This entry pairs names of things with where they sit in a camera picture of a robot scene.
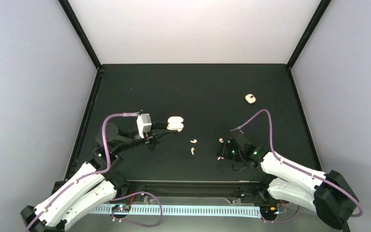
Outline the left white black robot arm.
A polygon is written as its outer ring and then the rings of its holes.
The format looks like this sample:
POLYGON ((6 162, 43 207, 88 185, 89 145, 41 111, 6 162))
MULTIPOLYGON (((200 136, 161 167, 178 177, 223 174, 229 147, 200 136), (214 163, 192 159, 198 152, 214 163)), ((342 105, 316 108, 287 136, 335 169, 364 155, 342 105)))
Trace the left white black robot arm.
POLYGON ((175 123, 172 117, 168 123, 142 123, 138 117, 137 128, 129 131, 108 122, 96 137, 99 145, 92 159, 84 162, 47 200, 21 211, 26 231, 67 232, 99 205, 124 197, 128 181, 115 170, 123 160, 118 154, 142 144, 154 150, 157 144, 183 128, 183 123, 175 123))

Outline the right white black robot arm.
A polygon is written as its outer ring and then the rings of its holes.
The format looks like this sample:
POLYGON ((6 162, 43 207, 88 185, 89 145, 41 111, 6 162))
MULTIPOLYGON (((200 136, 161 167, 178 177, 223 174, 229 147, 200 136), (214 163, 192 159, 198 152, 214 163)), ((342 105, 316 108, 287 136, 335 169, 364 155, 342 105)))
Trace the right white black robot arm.
POLYGON ((243 135, 219 141, 219 159, 242 162, 266 175, 263 184, 256 188, 261 202, 276 199, 294 203, 316 213, 337 230, 344 229, 353 216, 359 200, 339 172, 325 173, 299 165, 261 145, 254 146, 243 135))

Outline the pink earbuds charging case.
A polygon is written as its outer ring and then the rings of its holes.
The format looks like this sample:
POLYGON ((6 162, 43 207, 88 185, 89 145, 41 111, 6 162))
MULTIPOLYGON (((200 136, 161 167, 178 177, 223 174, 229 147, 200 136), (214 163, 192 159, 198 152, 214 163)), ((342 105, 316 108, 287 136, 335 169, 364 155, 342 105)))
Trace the pink earbuds charging case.
POLYGON ((181 132, 184 128, 183 121, 184 119, 180 116, 171 116, 167 120, 167 129, 181 132))

